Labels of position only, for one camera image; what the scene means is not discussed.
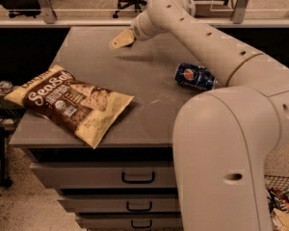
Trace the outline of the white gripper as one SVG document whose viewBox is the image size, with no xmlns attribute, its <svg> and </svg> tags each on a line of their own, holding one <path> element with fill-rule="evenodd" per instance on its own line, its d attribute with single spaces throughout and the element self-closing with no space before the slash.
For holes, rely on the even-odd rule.
<svg viewBox="0 0 289 231">
<path fill-rule="evenodd" d="M 148 11 L 140 13 L 133 19 L 131 29 L 124 29 L 110 41 L 109 46 L 112 49 L 119 49 L 132 45 L 135 39 L 144 41 L 165 33 L 158 16 Z"/>
</svg>

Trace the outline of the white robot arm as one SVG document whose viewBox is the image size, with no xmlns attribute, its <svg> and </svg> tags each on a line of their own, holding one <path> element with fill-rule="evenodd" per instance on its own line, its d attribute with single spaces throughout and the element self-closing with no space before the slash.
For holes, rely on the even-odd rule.
<svg viewBox="0 0 289 231">
<path fill-rule="evenodd" d="M 193 0 L 148 0 L 111 45 L 169 32 L 220 83 L 187 101 L 173 126 L 184 231 L 273 231 L 264 161 L 289 142 L 289 68 L 195 13 Z"/>
</svg>

